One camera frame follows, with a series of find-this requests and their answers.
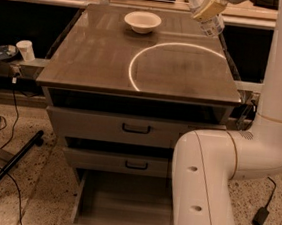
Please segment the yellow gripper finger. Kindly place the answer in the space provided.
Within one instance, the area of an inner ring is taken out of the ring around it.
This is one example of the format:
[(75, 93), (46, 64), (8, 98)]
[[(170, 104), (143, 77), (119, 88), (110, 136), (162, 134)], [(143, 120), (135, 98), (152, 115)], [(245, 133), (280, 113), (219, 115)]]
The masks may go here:
[(227, 7), (225, 0), (203, 0), (199, 8), (194, 12), (192, 18), (196, 21), (206, 22), (219, 15)]

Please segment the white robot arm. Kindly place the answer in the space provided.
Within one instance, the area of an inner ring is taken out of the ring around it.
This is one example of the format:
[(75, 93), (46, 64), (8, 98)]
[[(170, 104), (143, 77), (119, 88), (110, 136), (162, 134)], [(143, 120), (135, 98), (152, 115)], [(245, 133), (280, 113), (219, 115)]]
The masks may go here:
[(171, 168), (173, 225), (235, 225), (228, 181), (282, 172), (282, 0), (254, 123), (184, 134)]

